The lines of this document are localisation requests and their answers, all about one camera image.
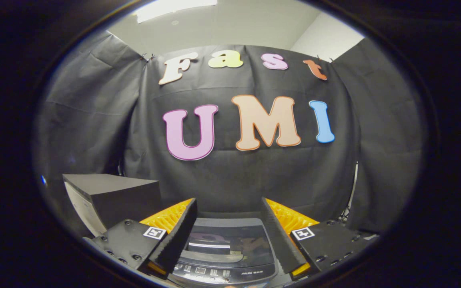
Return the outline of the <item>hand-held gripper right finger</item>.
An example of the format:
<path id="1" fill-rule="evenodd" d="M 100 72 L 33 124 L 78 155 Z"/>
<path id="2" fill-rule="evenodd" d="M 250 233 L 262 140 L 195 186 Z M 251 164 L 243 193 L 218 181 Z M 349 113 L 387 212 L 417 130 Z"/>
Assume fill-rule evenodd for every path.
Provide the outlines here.
<path id="1" fill-rule="evenodd" d="M 261 219 L 282 269 L 292 279 L 336 268 L 373 243 L 338 221 L 316 221 L 267 198 L 261 200 Z"/>

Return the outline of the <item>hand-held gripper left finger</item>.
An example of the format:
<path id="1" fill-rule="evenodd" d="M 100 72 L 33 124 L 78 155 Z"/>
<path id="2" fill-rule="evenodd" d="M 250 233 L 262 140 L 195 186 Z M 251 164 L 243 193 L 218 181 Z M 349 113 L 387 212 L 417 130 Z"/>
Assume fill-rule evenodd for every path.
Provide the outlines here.
<path id="1" fill-rule="evenodd" d="M 197 200 L 190 198 L 142 221 L 124 219 L 83 241 L 128 270 L 166 278 L 180 258 L 197 213 Z"/>

